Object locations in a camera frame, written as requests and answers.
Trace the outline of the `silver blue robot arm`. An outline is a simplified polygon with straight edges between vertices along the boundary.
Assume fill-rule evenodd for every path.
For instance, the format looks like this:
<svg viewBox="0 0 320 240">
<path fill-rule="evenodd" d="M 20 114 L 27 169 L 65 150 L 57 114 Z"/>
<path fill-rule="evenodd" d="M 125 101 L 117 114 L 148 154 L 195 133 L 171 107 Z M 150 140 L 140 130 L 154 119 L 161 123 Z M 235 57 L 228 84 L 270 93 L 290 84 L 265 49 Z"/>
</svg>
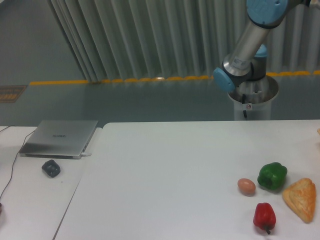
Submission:
<svg viewBox="0 0 320 240">
<path fill-rule="evenodd" d="M 298 5 L 319 8 L 318 0 L 248 0 L 249 18 L 236 46 L 221 67 L 213 71 L 215 83 L 232 92 L 244 82 L 261 80 L 266 75 L 267 48 L 263 42 L 270 30 L 281 24 L 286 14 Z"/>
</svg>

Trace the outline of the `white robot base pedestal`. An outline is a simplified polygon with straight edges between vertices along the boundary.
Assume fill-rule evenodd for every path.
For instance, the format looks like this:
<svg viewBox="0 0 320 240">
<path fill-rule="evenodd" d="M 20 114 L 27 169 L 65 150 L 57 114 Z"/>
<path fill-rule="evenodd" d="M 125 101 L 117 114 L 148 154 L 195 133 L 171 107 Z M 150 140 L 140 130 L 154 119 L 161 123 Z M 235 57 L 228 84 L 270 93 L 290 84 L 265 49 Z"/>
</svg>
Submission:
<svg viewBox="0 0 320 240">
<path fill-rule="evenodd" d="M 272 102 L 279 93 L 279 85 L 270 76 L 255 81 L 245 81 L 228 93 L 233 102 L 236 121 L 268 121 L 271 119 Z"/>
</svg>

